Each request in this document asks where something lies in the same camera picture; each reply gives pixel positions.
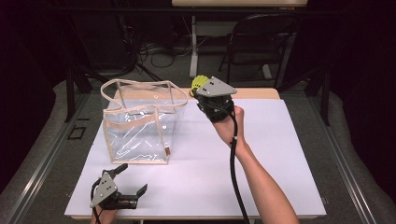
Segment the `forearm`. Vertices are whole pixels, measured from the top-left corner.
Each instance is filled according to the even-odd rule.
[[[264,223],[298,223],[297,216],[282,189],[256,159],[242,140],[236,157],[245,171],[254,202]]]

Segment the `chair backrest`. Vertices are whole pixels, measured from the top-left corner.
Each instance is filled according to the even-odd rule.
[[[295,31],[298,19],[290,14],[255,14],[239,21],[233,35],[277,35]]]

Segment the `black chair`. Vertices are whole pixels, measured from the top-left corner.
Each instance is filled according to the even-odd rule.
[[[278,64],[275,80],[277,85],[288,39],[296,32],[299,21],[290,14],[257,14],[239,21],[228,35],[227,53],[219,71],[227,63],[227,83],[230,83],[232,65]]]

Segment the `yellow-green object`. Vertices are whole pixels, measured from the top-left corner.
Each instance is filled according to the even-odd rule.
[[[204,86],[208,80],[209,80],[209,78],[204,75],[199,75],[199,76],[195,77],[195,79],[192,81],[192,84],[191,84],[190,95],[193,97],[195,91],[197,89],[199,89],[200,87]]]

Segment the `gray floor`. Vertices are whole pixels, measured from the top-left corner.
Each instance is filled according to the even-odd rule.
[[[221,49],[211,46],[210,41],[201,46],[198,74],[225,78],[225,69],[222,72],[217,71],[222,56],[218,54],[219,51]],[[171,62],[169,57],[161,54],[155,55],[152,59],[155,64]],[[189,56],[176,57],[173,63],[166,68],[153,66],[149,56],[144,65],[162,79],[169,79],[179,87],[189,87],[191,84]],[[252,74],[254,77],[261,76],[257,68],[234,69],[233,73],[236,77],[245,77],[246,74]],[[149,76],[140,73],[138,69],[120,78],[151,81]],[[81,100],[82,106],[79,107],[78,114],[70,123],[64,123],[66,116],[65,84],[64,82],[60,83],[54,88],[57,93],[57,101],[48,123],[20,170],[0,195],[0,223],[7,223],[8,220],[18,220],[18,223],[88,223],[88,221],[75,221],[70,217],[65,217],[64,209],[67,206],[69,195],[77,183],[101,120],[101,105],[99,103],[101,96],[98,91],[101,83],[96,80],[91,80],[91,82],[94,87],[91,95],[81,95],[77,91],[77,96],[82,96],[79,99],[86,98],[86,100]],[[271,81],[252,81],[233,82],[231,85],[235,87],[272,87],[273,84]],[[376,185],[349,141],[349,132],[342,112],[342,102],[336,95],[331,95],[329,111],[331,127],[323,127],[322,121],[317,117],[316,98],[306,98],[302,92],[303,89],[304,83],[301,83],[280,95],[290,111],[319,193],[321,197],[325,198],[328,215],[301,222],[396,223],[394,203]],[[73,125],[86,127],[83,139],[67,140],[67,135],[70,134]],[[347,181],[340,172],[341,167],[334,156],[334,143],[329,140],[331,138],[329,132],[336,140],[336,147],[342,151],[346,167],[353,174],[353,180],[356,180],[358,184],[367,206],[361,205],[370,209],[368,213],[363,211],[362,214],[358,209],[361,201],[354,201],[353,189],[348,187]],[[51,151],[55,147],[59,150],[56,155],[53,155]],[[49,165],[49,171],[41,176],[45,181],[32,190],[34,186],[30,186],[30,181],[32,177],[37,176],[36,169],[43,166],[42,161],[48,155],[53,157],[53,163]],[[26,200],[26,197],[21,197],[23,195],[31,195],[32,198]],[[364,215],[367,214],[373,215],[374,218],[364,218]]]

